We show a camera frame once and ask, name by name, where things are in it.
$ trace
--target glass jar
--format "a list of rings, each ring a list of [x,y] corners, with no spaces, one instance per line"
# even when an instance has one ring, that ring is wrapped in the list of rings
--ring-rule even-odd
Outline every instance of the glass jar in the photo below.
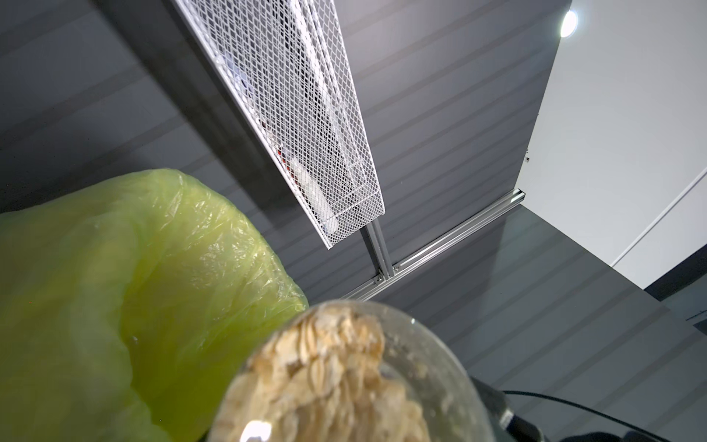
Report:
[[[385,336],[382,358],[378,364],[380,377],[386,381],[403,385],[408,401],[416,402],[421,407],[421,416],[426,424],[430,441],[485,442],[494,440],[486,409],[460,362],[430,330],[396,308],[370,301],[329,301],[322,303],[304,312],[303,316],[296,318],[293,322],[283,327],[279,335],[275,334],[274,337],[271,337],[254,354],[262,354],[261,352],[267,349],[275,348],[275,345],[272,344],[275,339],[279,339],[278,342],[282,342],[282,344],[278,344],[281,347],[288,346],[288,342],[291,342],[292,346],[300,345],[296,344],[296,342],[300,342],[298,337],[291,339],[282,338],[285,336],[283,333],[288,329],[294,330],[294,327],[299,327],[297,330],[303,330],[301,325],[303,318],[314,318],[320,313],[331,311],[347,311],[355,318],[367,318],[367,320],[375,318],[375,322],[380,324],[380,330]],[[249,364],[258,364],[258,362],[253,362],[252,357],[247,366]],[[293,363],[292,367],[291,371],[294,372],[301,369],[302,364],[296,362]],[[244,368],[241,375],[248,370],[248,367]],[[257,390],[255,390],[255,393],[252,390],[254,388],[252,385],[255,382],[243,381],[244,378],[241,379],[242,385],[237,387],[240,388],[239,391],[250,391],[251,394],[258,394]],[[304,431],[302,430],[302,425],[311,425],[311,422],[307,423],[307,420],[327,419],[322,417],[327,414],[326,411],[314,413],[317,415],[315,418],[302,416],[301,411],[299,411],[300,427],[298,429],[297,423],[294,426],[289,426],[291,428],[289,436],[287,434],[288,431],[284,429],[288,427],[287,425],[282,425],[281,421],[279,421],[280,424],[275,429],[268,422],[268,418],[258,416],[257,412],[253,414],[253,411],[248,415],[245,426],[243,426],[245,423],[243,420],[240,422],[240,426],[232,425],[229,423],[229,413],[235,413],[236,411],[234,410],[237,409],[245,409],[243,402],[246,400],[246,395],[233,392],[233,386],[237,382],[238,377],[229,387],[229,393],[227,393],[226,398],[222,402],[214,427],[209,434],[209,440],[212,442],[294,441],[292,431]],[[294,397],[289,399],[287,397],[285,399],[280,398],[279,402],[282,400],[297,400],[296,396],[298,395],[300,394],[292,395]],[[237,402],[240,408],[233,408],[228,404],[229,401],[231,403]],[[395,413],[387,412],[386,415],[394,417]],[[353,419],[348,421],[348,424],[352,426],[362,425],[363,421],[361,419],[366,418],[354,416]],[[377,438],[377,440],[387,439],[384,437]]]

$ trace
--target metal mesh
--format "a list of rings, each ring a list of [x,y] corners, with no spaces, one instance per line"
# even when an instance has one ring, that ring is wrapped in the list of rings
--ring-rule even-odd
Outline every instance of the metal mesh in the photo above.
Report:
[[[327,248],[385,213],[332,0],[175,0]]]

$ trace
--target gray wall panel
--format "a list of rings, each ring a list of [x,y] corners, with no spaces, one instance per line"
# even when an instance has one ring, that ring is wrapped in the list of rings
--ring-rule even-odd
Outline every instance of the gray wall panel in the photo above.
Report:
[[[36,190],[66,175],[67,167],[77,168],[175,117],[181,119],[169,97],[161,93],[154,80],[144,78],[3,149],[3,184],[27,185],[28,190]],[[36,167],[38,158],[60,160],[42,164],[43,169],[37,170],[42,181],[26,175],[28,169]]]
[[[74,4],[81,4],[83,6],[86,4],[83,0],[74,1],[70,4],[66,0],[44,0],[44,1],[13,1],[6,5],[3,9],[4,13],[0,16],[0,33],[7,33],[12,31],[17,25],[25,22],[44,22],[46,24],[46,16],[52,15],[47,14],[52,12],[55,8],[64,7],[70,11],[75,11],[77,8]]]
[[[374,298],[430,327],[496,388],[594,407],[670,440],[698,440],[707,338],[525,207]],[[626,429],[511,397],[551,440]]]
[[[442,5],[337,2],[394,262],[512,189],[568,2]]]
[[[0,111],[0,132],[133,63],[130,49],[97,11],[39,36],[0,58],[7,104]],[[78,66],[81,75],[76,75]]]

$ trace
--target black object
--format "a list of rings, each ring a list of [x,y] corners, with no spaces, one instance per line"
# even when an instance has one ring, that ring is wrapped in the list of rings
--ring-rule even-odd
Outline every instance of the black object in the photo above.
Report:
[[[649,438],[650,438],[650,439],[648,439],[649,441],[670,442],[670,441],[668,441],[666,438],[662,438],[662,437],[660,437],[660,436],[657,435],[657,434],[653,434],[653,433],[651,433],[650,431],[646,431],[646,430],[642,429],[642,428],[639,427],[639,426],[629,424],[628,422],[625,422],[625,421],[622,421],[622,420],[617,419],[617,418],[615,418],[615,417],[609,416],[608,414],[604,414],[604,413],[602,413],[602,412],[598,412],[598,411],[595,410],[595,409],[591,409],[591,408],[589,408],[589,407],[585,407],[584,405],[580,405],[580,404],[578,404],[578,403],[576,403],[576,402],[572,402],[572,401],[570,401],[570,400],[560,399],[559,397],[548,396],[548,395],[543,395],[543,394],[541,394],[541,393],[533,393],[533,392],[529,392],[529,391],[505,390],[505,391],[503,391],[503,392],[504,392],[505,394],[507,394],[507,395],[532,396],[532,397],[539,397],[540,399],[553,400],[553,401],[559,402],[559,403],[561,403],[561,404],[565,404],[565,405],[569,405],[569,406],[571,406],[571,407],[576,407],[576,408],[579,408],[579,409],[583,409],[583,410],[586,411],[586,412],[594,413],[594,414],[596,414],[597,416],[601,416],[601,417],[603,417],[603,418],[605,418],[605,419],[608,419],[608,420],[610,420],[610,421],[616,422],[617,424],[621,424],[621,425],[623,425],[623,426],[625,426],[625,427],[628,427],[628,428],[630,428],[630,429],[632,429],[632,430],[634,430],[634,431],[636,431],[636,432],[638,432],[638,433],[640,433],[640,434],[642,434],[642,435],[644,435],[644,436],[649,437]],[[581,440],[582,440],[582,441],[593,441],[594,439],[581,439]],[[640,439],[631,439],[631,440],[632,440],[632,441],[640,441]],[[565,439],[563,439],[563,442],[567,442],[567,441],[572,441],[572,442],[573,442],[573,439],[571,439],[571,438],[565,438]]]
[[[564,438],[560,442],[655,442],[655,439],[642,433],[629,431],[623,438],[609,433],[588,433]]]
[[[707,319],[696,323],[695,328],[707,335]]]
[[[704,274],[707,274],[707,245],[702,246],[700,250],[658,278],[646,287],[645,291],[653,298],[662,301],[697,281]]]
[[[502,430],[510,434],[517,442],[547,442],[538,427],[515,415],[510,409],[506,395],[503,392],[476,378],[470,378],[493,423],[498,424]]]

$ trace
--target gray slatted wall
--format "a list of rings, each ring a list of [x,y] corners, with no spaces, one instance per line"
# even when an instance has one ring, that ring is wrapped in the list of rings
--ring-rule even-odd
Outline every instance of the gray slatted wall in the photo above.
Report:
[[[420,320],[496,388],[573,400],[671,441],[703,440],[707,338],[525,207],[374,301]],[[626,431],[554,402],[512,401],[554,441]]]
[[[567,0],[337,0],[393,262],[511,190]]]

